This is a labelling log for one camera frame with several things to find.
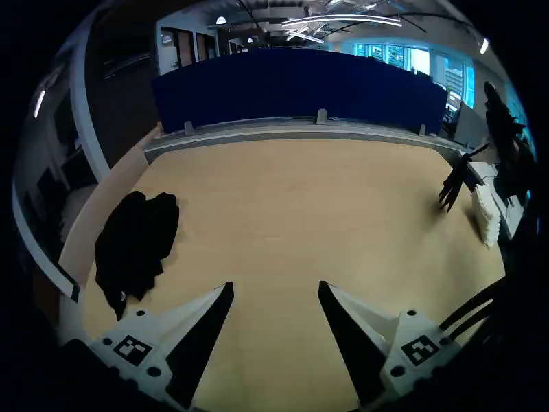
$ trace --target desk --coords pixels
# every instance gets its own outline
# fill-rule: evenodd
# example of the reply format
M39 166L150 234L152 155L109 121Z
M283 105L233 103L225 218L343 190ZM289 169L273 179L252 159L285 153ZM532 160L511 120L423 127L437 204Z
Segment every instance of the desk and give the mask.
M350 411L357 396L323 314L323 279L397 314L439 322L500 278L451 168L433 150L374 141L250 141L162 154L135 185L173 193L180 224L164 274L138 306L160 314L227 280L235 300L195 401L212 411ZM115 324L95 283L82 292L96 338Z
M493 185L493 180L498 175L498 171L494 165L489 165L483 161L472 161L468 164L468 167L480 181L483 181L484 184L488 185L490 188L495 204L500 211L503 229L505 230L507 237L512 239L519 227L522 214L524 213L524 208L520 204L518 197L510 197L511 201L509 202L509 205L505 206L505 203L503 203L503 200L495 191Z

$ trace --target black jacket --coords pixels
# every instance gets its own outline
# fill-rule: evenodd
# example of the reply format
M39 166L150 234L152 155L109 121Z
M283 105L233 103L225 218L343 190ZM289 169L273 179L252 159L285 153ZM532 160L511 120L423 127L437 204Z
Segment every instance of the black jacket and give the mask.
M177 232L179 207L173 194L146 200L132 192L113 210L95 243L95 281L115 310L126 308L126 295L141 300L163 272L161 259L170 254Z

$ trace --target ceiling light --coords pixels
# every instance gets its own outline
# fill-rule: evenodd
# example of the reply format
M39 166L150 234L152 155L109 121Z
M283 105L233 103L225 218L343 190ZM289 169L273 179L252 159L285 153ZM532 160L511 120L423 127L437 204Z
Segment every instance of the ceiling light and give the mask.
M320 43L321 45L324 44L324 40L323 40L323 39L321 39L321 38L316 38L316 37L313 37L313 36L308 36L307 34L295 32L295 33L292 33L292 35L293 35L293 36L296 36L296 37L304 38L305 40L316 41L317 43Z
M482 42L482 47L480 48L480 54L484 54L488 50L488 39L484 39Z
M38 117L38 112L40 110L40 106L42 106L42 100L44 100L44 95L46 94L46 90L42 90L40 92L40 95L38 97L38 101L36 102L36 108L34 109L34 118L36 119Z
M319 31L321 31L324 26L326 26L328 23L323 23L321 25L318 26L318 29L316 29L314 32L311 33L311 36L314 36L316 33L318 33Z
M309 29L309 26L305 26L297 31L290 31L290 35L288 36L287 40L292 40L295 37L294 33L303 33L303 32L306 32L308 29Z
M391 17L382 16L368 16L361 14L328 14L325 16L303 17L302 19L283 21L282 27L296 24L313 23L315 21L369 21L370 23L380 23L402 27L400 19L393 19Z
M340 3L341 0L330 0L328 2L328 4L326 5L326 7L330 8L330 7L334 7L336 4Z

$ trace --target white paper stack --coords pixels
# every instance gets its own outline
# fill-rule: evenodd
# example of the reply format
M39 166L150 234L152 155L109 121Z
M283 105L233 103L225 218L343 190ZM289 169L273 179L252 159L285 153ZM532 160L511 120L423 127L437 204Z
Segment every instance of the white paper stack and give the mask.
M488 185L477 185L473 192L473 211L482 241L492 247L500 234L500 210Z

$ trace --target blue divider screen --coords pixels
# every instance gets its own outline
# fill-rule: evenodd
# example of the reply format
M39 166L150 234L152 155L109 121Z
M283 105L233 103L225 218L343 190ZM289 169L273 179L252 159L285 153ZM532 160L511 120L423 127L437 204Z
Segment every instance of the blue divider screen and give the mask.
M356 119L438 133L447 92L368 58L307 49L260 49L182 67L153 81L167 133L263 117Z

